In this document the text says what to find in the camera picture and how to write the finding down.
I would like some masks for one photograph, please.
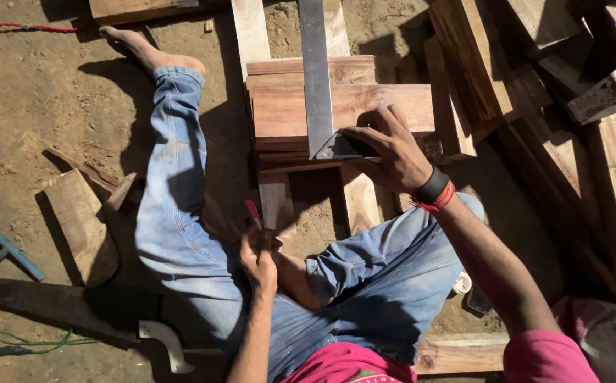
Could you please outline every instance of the pink t-shirt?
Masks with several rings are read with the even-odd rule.
[[[509,341],[504,350],[504,375],[513,383],[599,381],[572,339],[547,330],[526,331]],[[341,342],[312,353],[280,383],[414,383],[416,379],[408,365]]]

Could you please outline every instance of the bracelet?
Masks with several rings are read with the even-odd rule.
[[[440,211],[447,206],[454,193],[454,184],[449,177],[433,166],[431,178],[411,195],[412,205],[428,212]]]

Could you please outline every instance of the hand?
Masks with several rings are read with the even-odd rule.
[[[370,145],[379,152],[381,161],[359,159],[345,165],[363,172],[374,183],[399,193],[413,194],[431,178],[433,168],[414,141],[403,111],[395,104],[364,113],[357,125],[344,127],[338,132]]]
[[[280,246],[282,242],[273,238],[272,231],[261,232],[253,225],[242,236],[240,263],[254,294],[272,297],[277,292],[277,267],[272,251]]]

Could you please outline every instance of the red wire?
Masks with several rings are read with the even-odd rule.
[[[76,28],[58,28],[58,27],[51,27],[50,25],[42,25],[42,24],[33,24],[33,25],[20,24],[19,22],[0,22],[0,27],[40,29],[40,30],[47,30],[50,32],[59,32],[59,33],[74,33],[77,31]]]

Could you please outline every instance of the red thread bracelet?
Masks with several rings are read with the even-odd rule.
[[[448,181],[448,184],[445,186],[443,192],[440,193],[440,196],[438,196],[438,198],[432,204],[427,205],[421,203],[417,201],[416,198],[412,197],[412,205],[419,207],[429,213],[438,212],[443,207],[448,205],[449,201],[452,199],[452,197],[454,197],[454,192],[454,184],[452,183],[452,181]]]

